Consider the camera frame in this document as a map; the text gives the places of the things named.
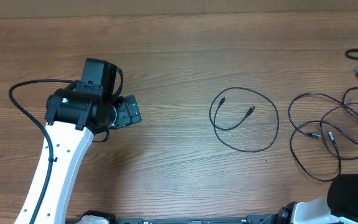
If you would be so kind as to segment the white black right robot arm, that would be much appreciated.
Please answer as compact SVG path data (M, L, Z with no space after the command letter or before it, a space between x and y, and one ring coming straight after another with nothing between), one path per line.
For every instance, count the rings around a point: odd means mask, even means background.
M353 60L358 60L358 57L353 57L348 55L351 52L358 52L358 49L350 49L346 52L346 57L351 58ZM356 75L358 77L358 67L355 69ZM337 148L336 140L332 134L329 132L330 140L333 143L336 154L330 150L328 145L326 144L326 139L324 137L323 123L325 116L329 113L337 110L338 108L344 108L344 110L350 115L354 115L358 119L358 113L354 111L349 105L358 105L358 103L345 103L346 94L351 90L358 90L358 87L353 87L348 89L342 97L342 101L338 101L335 98L332 98L328 95L320 94L320 93L304 93L302 95L297 96L289 105L288 108L288 117L295 127L295 130L290 139L290 150L297 161L298 165L303 169L303 171L308 174L310 177L318 180L320 182L332 182L330 188L328 190L328 194L326 197L321 197L316 200L312 200L310 202L292 202L286 205L286 207L282 207L278 213L269 215L265 217L260 223L358 223L358 174L341 174L341 161L343 160L356 160L358 157L341 157L339 150ZM333 108L328 111L320 120L317 121L307 121L299 126L295 125L291 119L291 106L292 104L299 98L304 97L306 95L322 95L328 97L334 101L339 103L339 106ZM319 123L321 134L314 133L304 133L300 130L301 127L309 124L309 123ZM348 136L342 132L339 128L332 125L331 123L326 123L330 126L336 128L338 131L342 133L343 136L348 138ZM311 175L298 160L296 154L292 148L292 140L296 132L301 132L307 136L313 136L314 138L322 138L326 149L334 156L339 163L339 173L333 179L318 179L317 177Z

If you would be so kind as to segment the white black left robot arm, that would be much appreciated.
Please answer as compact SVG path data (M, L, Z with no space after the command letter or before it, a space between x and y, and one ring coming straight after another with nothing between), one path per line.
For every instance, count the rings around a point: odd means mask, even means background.
M68 204L82 160L99 133L109 134L141 122L132 95L121 96L115 87L122 70L113 63L87 58L80 80L68 80L48 97L42 125L14 98L13 104L33 121L44 135L39 163L16 223L65 223Z

